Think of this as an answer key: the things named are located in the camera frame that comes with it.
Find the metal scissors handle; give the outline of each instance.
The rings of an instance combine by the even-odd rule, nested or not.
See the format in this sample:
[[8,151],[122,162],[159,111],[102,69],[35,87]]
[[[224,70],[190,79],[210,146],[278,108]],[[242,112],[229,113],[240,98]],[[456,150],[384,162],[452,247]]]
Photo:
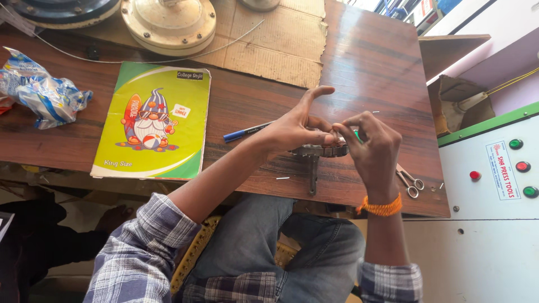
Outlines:
[[[419,191],[425,188],[425,184],[423,183],[423,181],[421,181],[420,179],[416,179],[416,178],[412,177],[398,163],[397,163],[397,175],[399,176],[399,178],[406,185],[406,192],[412,198],[417,198],[419,196]],[[413,181],[413,184],[412,184],[413,186],[408,184],[408,182],[406,181],[406,178],[404,176],[408,177],[411,181]]]

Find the blue pen cap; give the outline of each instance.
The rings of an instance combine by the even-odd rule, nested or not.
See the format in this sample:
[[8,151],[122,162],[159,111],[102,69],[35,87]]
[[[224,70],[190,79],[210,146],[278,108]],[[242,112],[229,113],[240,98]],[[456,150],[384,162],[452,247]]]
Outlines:
[[223,139],[225,139],[225,143],[228,143],[230,141],[241,138],[243,135],[245,135],[245,131],[244,130],[239,130],[237,132],[233,132],[231,134],[224,135]]

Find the plaid shirt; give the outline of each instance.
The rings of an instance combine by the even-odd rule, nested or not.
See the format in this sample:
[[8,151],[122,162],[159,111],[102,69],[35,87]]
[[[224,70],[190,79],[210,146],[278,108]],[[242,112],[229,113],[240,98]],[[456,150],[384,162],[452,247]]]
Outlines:
[[[95,258],[85,303],[171,302],[170,278],[176,253],[189,246],[200,226],[185,216],[165,195],[153,194],[109,237]],[[419,302],[419,267],[360,265],[362,299],[367,302]],[[275,274],[246,273],[214,277],[185,285],[176,301],[275,302]]]

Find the beach ball illustration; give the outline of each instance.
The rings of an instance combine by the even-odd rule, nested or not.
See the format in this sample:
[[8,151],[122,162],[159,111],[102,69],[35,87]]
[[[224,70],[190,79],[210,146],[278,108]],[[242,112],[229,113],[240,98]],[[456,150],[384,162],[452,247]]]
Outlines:
[[142,139],[144,147],[149,149],[155,149],[161,144],[161,137],[157,134],[149,134]]

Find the wooden table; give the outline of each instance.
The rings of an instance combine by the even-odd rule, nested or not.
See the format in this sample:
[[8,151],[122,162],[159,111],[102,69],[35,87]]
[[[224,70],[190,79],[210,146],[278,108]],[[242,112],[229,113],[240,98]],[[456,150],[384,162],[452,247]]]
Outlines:
[[[333,85],[336,92],[317,99],[311,113],[340,122],[362,111],[377,111],[379,119],[403,135],[399,163],[425,182],[418,198],[403,195],[404,211],[449,217],[445,188],[440,189],[443,176],[415,28],[334,1],[327,1],[326,13],[329,28],[320,84]],[[166,58],[67,32],[45,31],[41,36],[80,57],[95,42],[103,61]],[[120,65],[68,57],[5,24],[0,26],[0,40],[43,65],[53,76],[68,78],[78,88],[94,92],[75,123],[47,130],[35,129],[36,116],[28,108],[15,105],[0,116],[0,160],[90,171]],[[0,51],[0,62],[7,58],[8,52]],[[170,65],[204,66],[191,61]],[[212,87],[204,168],[239,143],[225,144],[224,134],[279,118],[304,93],[301,88],[251,75],[209,69]],[[255,171],[238,190],[347,205],[359,205],[366,194],[349,156],[321,159],[317,195],[310,196],[308,188],[308,166],[283,153]]]

